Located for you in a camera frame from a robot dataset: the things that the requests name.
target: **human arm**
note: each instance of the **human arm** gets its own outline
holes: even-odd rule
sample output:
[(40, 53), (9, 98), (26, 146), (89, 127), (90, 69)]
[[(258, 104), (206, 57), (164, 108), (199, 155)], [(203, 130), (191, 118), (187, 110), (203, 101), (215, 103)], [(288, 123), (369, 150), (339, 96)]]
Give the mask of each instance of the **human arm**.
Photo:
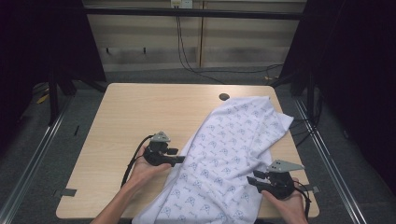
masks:
[(134, 195), (144, 187), (152, 177), (171, 167), (171, 164), (168, 163), (164, 163), (159, 166), (150, 165), (145, 158), (142, 157), (144, 151), (145, 147), (140, 148), (139, 153), (137, 154), (138, 159), (134, 163), (134, 169), (132, 170), (129, 180), (122, 186), (120, 191), (116, 196), (114, 196), (113, 200), (111, 200), (111, 202), (91, 223), (118, 223), (122, 213)]
[(289, 198), (285, 200), (279, 200), (270, 192), (263, 190), (262, 195), (274, 205), (279, 211), (282, 218), (288, 224), (305, 224), (308, 221), (304, 214), (303, 195), (295, 190)]

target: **wooden table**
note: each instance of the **wooden table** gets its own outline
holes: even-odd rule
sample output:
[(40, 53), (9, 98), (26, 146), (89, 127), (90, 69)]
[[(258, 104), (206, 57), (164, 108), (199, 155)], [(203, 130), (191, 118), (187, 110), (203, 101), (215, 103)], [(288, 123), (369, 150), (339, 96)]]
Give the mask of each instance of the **wooden table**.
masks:
[[(278, 112), (282, 112), (273, 88), (264, 86), (190, 85), (190, 84), (120, 84), (108, 86), (98, 109), (67, 189), (76, 189), (74, 197), (63, 196), (56, 215), (59, 218), (91, 218), (111, 201), (120, 189), (126, 166), (139, 143), (148, 135), (164, 131), (169, 147), (182, 149), (201, 126), (206, 116), (222, 104), (221, 93), (231, 97), (269, 95)], [(290, 133), (271, 147), (273, 160), (301, 164)], [(169, 172), (158, 174), (140, 190), (122, 217), (134, 217), (162, 190)], [(304, 171), (293, 171), (308, 184)], [(309, 216), (318, 215), (312, 198)], [(262, 200), (259, 218), (279, 217), (266, 200)]]

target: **white cloth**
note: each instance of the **white cloth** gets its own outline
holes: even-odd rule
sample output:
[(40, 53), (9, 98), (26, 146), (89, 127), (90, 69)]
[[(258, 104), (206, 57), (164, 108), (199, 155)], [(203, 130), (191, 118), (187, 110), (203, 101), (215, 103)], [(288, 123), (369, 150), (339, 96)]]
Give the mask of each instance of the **white cloth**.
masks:
[(230, 98), (206, 118), (181, 151), (184, 162), (133, 223), (254, 223), (262, 196), (246, 176), (272, 163), (268, 149), (291, 122), (269, 97)]

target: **electrical outlet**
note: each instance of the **electrical outlet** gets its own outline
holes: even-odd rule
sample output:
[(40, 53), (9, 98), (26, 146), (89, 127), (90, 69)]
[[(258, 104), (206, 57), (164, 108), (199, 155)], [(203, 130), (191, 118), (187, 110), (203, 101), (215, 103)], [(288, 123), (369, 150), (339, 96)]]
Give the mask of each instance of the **electrical outlet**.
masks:
[(181, 0), (171, 0), (171, 8), (181, 7)]
[(192, 8), (192, 0), (181, 0), (182, 8)]

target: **small round object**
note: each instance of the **small round object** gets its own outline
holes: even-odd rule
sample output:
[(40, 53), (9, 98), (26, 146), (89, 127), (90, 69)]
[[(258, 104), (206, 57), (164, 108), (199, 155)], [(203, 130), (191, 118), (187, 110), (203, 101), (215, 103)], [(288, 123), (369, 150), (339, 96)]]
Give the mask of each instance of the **small round object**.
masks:
[(222, 93), (222, 94), (219, 95), (219, 98), (222, 101), (226, 101), (226, 100), (230, 99), (230, 95), (227, 94), (227, 93)]

